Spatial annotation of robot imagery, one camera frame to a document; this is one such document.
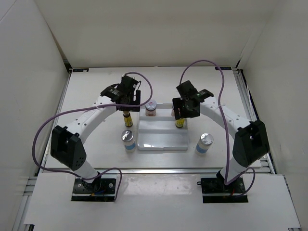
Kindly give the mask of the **yellow label brown bottle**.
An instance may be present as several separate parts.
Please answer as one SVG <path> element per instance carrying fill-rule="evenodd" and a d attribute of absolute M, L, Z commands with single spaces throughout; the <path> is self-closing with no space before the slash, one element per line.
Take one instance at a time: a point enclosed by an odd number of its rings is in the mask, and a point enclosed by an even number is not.
<path fill-rule="evenodd" d="M 132 117 L 129 111 L 124 111 L 123 112 L 123 117 L 124 117 L 124 123 L 126 127 L 132 127 L 133 126 L 133 121 Z"/>

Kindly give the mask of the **white-lid red label jar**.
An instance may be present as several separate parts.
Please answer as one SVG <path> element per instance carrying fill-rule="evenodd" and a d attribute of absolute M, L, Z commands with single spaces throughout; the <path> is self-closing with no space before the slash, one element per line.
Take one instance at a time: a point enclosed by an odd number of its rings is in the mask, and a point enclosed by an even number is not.
<path fill-rule="evenodd" d="M 146 116 L 156 116 L 157 102 L 155 100 L 150 100 L 145 105 Z"/>

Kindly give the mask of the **silver-lid blue label jar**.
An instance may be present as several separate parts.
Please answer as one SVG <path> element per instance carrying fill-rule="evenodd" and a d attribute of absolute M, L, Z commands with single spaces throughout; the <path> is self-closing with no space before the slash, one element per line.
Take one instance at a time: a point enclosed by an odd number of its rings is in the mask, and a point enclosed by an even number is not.
<path fill-rule="evenodd" d="M 121 134 L 121 140 L 123 142 L 126 152 L 132 153 L 136 149 L 136 143 L 134 134 L 131 130 L 124 130 Z"/>
<path fill-rule="evenodd" d="M 214 138 L 209 133 L 203 133 L 195 147 L 195 153 L 199 156 L 206 154 L 210 146 L 213 144 Z"/>

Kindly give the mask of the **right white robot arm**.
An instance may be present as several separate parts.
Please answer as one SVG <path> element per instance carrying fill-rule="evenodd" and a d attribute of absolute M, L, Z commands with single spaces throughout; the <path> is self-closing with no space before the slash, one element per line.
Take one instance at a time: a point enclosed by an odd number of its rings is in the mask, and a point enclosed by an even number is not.
<path fill-rule="evenodd" d="M 225 130 L 227 138 L 233 138 L 233 146 L 227 147 L 227 163 L 216 180 L 217 189 L 228 192 L 234 181 L 270 151 L 265 124 L 238 115 L 219 104 L 210 91 L 198 91 L 189 80 L 179 84 L 177 91 L 180 97 L 172 100 L 176 120 L 205 115 Z"/>

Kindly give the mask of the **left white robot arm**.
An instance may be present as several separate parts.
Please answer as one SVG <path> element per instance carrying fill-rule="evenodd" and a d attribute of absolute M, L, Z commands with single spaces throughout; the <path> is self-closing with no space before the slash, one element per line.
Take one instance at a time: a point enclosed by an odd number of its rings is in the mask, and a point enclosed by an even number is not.
<path fill-rule="evenodd" d="M 105 88 L 92 104 L 94 109 L 86 110 L 68 125 L 57 125 L 51 135 L 51 156 L 82 178 L 82 185 L 91 193 L 101 190 L 99 174 L 86 160 L 83 144 L 89 135 L 116 111 L 135 111 L 140 108 L 141 91 L 139 81 L 124 75 L 121 82 Z"/>

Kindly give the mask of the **clear tiered plastic tray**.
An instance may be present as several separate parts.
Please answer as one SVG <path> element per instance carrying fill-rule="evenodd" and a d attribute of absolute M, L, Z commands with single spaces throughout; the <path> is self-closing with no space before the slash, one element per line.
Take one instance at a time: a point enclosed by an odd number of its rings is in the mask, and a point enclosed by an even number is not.
<path fill-rule="evenodd" d="M 171 115 L 172 104 L 159 103 L 155 116 L 147 116 L 143 106 L 139 112 L 137 147 L 140 151 L 186 151 L 189 147 L 187 121 L 176 127 Z"/>

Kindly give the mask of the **white front board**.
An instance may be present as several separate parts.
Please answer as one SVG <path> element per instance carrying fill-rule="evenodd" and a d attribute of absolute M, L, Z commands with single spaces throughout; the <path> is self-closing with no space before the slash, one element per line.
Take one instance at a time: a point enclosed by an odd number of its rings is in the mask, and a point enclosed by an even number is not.
<path fill-rule="evenodd" d="M 283 176 L 257 175 L 247 203 L 205 204 L 198 175 L 126 174 L 115 202 L 71 201 L 74 178 L 41 174 L 26 224 L 37 231 L 286 231 L 300 226 Z"/>

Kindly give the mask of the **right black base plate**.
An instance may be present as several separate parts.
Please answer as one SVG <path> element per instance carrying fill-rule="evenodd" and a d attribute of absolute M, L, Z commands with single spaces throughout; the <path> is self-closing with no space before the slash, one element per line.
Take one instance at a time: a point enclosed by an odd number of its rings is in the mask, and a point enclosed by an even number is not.
<path fill-rule="evenodd" d="M 218 178 L 201 178 L 196 184 L 201 186 L 204 204 L 248 203 L 243 178 L 228 186 Z"/>

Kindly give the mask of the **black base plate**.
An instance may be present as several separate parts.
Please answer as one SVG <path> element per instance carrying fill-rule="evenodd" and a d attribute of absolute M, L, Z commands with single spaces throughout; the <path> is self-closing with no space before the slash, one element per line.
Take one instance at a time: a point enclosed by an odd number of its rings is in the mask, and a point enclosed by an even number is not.
<path fill-rule="evenodd" d="M 218 178 L 201 178 L 196 184 L 201 186 L 204 204 L 248 203 L 243 178 L 228 186 Z"/>
<path fill-rule="evenodd" d="M 75 179 L 71 201 L 113 202 L 116 195 L 116 178 L 100 178 L 91 184 Z"/>

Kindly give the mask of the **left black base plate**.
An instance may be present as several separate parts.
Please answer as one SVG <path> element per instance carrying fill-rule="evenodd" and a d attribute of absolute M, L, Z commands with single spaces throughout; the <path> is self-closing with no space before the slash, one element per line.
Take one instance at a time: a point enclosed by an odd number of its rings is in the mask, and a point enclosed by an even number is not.
<path fill-rule="evenodd" d="M 113 202 L 116 195 L 116 178 L 100 178 L 91 184 L 75 179 L 71 201 Z"/>

